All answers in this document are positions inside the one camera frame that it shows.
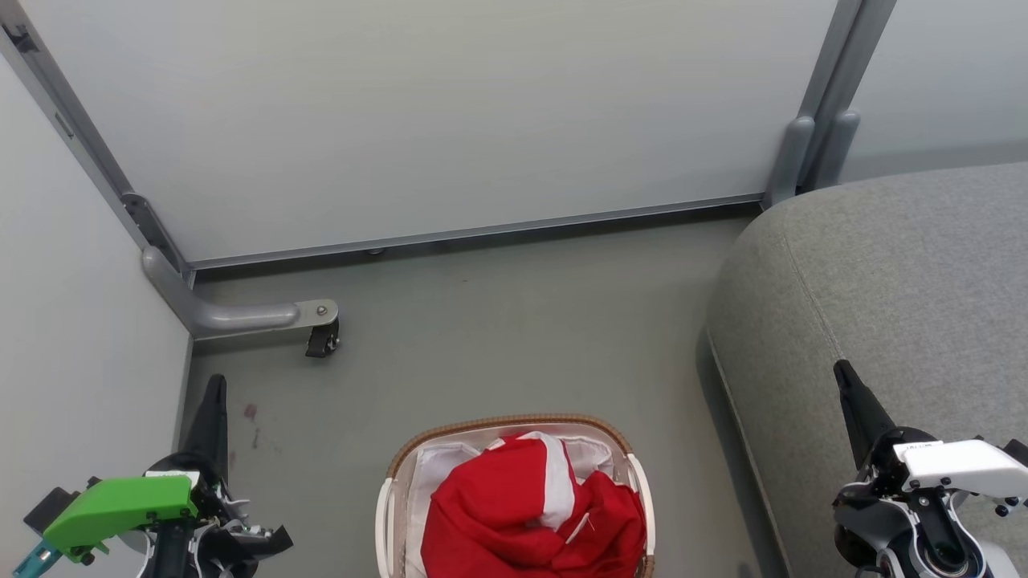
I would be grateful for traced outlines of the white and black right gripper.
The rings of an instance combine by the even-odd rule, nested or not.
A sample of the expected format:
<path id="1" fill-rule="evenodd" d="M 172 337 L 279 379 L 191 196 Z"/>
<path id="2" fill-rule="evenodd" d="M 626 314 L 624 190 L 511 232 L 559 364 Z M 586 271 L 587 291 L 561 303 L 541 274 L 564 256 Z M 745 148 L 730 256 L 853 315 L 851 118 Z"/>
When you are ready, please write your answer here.
<path id="1" fill-rule="evenodd" d="M 942 442 L 922 430 L 896 428 L 851 362 L 838 360 L 833 371 L 851 456 L 874 496 L 965 491 L 1009 510 L 1028 507 L 1028 446 L 1023 442 L 1009 439 L 996 446 L 981 437 Z"/>

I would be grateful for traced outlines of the grey double partition frame post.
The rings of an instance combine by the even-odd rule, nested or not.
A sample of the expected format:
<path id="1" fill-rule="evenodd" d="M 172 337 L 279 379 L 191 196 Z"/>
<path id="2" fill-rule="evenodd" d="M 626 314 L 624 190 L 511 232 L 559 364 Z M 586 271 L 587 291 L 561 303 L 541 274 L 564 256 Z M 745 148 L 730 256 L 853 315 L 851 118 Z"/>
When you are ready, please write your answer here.
<path id="1" fill-rule="evenodd" d="M 897 0 L 838 0 L 799 113 L 771 169 L 764 211 L 798 194 L 837 185 L 858 131 L 852 107 Z"/>

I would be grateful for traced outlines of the grey partition foot bar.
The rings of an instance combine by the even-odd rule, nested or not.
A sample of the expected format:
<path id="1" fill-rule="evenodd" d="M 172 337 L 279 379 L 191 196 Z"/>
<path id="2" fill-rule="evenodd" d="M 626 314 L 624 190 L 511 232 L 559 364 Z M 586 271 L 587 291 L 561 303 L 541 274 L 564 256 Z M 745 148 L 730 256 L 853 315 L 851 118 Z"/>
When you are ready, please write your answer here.
<path id="1" fill-rule="evenodd" d="M 147 246 L 141 255 L 144 275 L 196 340 L 315 330 L 320 327 L 339 332 L 339 308 L 331 299 L 282 301 L 256 306 L 213 303 L 201 299 L 187 286 L 161 250 Z"/>

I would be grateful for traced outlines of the grey fabric sofa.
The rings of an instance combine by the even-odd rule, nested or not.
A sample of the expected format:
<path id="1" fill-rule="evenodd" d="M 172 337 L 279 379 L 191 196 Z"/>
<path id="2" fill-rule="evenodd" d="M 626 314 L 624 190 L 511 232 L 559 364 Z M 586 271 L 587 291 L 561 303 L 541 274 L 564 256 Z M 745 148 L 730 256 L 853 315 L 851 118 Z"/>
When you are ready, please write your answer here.
<path id="1" fill-rule="evenodd" d="M 708 344 L 790 578 L 853 578 L 832 501 L 856 475 L 834 363 L 897 425 L 1028 444 L 1028 161 L 782 202 L 743 230 Z"/>

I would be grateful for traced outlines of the white cloth basket liner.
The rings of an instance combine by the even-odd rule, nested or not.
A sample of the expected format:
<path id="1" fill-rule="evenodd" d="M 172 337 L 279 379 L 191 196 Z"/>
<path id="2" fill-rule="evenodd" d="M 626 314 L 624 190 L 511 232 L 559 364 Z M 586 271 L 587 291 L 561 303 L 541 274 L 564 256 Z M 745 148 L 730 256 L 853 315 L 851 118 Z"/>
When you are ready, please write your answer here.
<path id="1" fill-rule="evenodd" d="M 381 578 L 651 578 L 652 495 L 627 440 L 575 416 L 449 425 L 409 442 L 376 506 Z"/>

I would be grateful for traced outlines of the black caster wheel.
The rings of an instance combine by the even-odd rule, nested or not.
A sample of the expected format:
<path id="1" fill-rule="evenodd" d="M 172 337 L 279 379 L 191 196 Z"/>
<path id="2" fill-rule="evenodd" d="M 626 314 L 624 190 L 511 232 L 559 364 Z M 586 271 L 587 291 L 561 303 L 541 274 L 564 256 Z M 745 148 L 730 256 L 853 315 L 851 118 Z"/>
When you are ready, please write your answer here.
<path id="1" fill-rule="evenodd" d="M 333 355 L 337 351 L 339 344 L 341 344 L 339 329 L 341 329 L 339 319 L 334 319 L 328 324 L 313 327 L 308 344 L 306 344 L 305 356 L 324 359 Z"/>

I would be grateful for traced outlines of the red garment with white band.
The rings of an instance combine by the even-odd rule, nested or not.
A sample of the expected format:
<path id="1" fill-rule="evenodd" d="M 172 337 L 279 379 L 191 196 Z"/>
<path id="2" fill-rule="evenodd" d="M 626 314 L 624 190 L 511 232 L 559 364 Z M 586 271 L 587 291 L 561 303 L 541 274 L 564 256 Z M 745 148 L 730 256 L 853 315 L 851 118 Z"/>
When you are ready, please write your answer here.
<path id="1" fill-rule="evenodd" d="M 410 537 L 423 578 L 633 578 L 642 502 L 612 454 L 541 431 L 423 451 Z"/>

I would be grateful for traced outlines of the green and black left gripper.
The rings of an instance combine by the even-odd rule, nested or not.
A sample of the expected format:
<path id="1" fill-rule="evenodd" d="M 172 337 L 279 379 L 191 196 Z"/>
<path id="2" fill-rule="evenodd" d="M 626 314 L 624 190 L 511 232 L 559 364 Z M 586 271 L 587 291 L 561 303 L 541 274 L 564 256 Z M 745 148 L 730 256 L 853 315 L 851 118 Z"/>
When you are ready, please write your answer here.
<path id="1" fill-rule="evenodd" d="M 96 550 L 107 553 L 106 542 L 132 531 L 143 531 L 150 555 L 157 550 L 159 523 L 229 527 L 243 522 L 246 501 L 231 498 L 228 470 L 227 381 L 213 374 L 201 404 L 181 443 L 184 454 L 170 454 L 136 477 L 91 477 L 87 490 L 49 491 L 23 523 L 40 542 L 22 561 L 22 578 L 43 578 L 66 557 L 88 566 Z M 231 531 L 233 564 L 259 564 L 293 548 L 286 527 L 276 530 L 243 527 Z"/>

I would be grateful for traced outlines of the white wicker-rimmed laundry basket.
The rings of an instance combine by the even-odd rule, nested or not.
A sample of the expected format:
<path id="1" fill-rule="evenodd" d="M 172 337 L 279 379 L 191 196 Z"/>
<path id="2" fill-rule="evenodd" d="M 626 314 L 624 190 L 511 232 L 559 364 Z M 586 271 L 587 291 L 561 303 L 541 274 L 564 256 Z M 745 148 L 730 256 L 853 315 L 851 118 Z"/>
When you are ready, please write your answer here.
<path id="1" fill-rule="evenodd" d="M 613 425 L 601 418 L 573 413 L 534 413 L 477 418 L 450 425 L 441 425 L 411 438 L 393 458 L 386 482 L 378 493 L 375 510 L 376 564 L 381 578 L 423 578 L 415 573 L 414 546 L 410 537 L 414 516 L 414 484 L 418 476 L 418 459 L 423 451 L 437 446 L 463 444 L 483 450 L 489 442 L 504 435 L 541 431 L 561 438 L 588 439 L 602 444 L 612 454 L 612 479 L 626 483 L 638 494 L 645 512 L 646 546 L 636 564 L 633 578 L 654 578 L 656 567 L 656 513 L 652 490 L 642 463 L 636 458 L 628 440 Z"/>

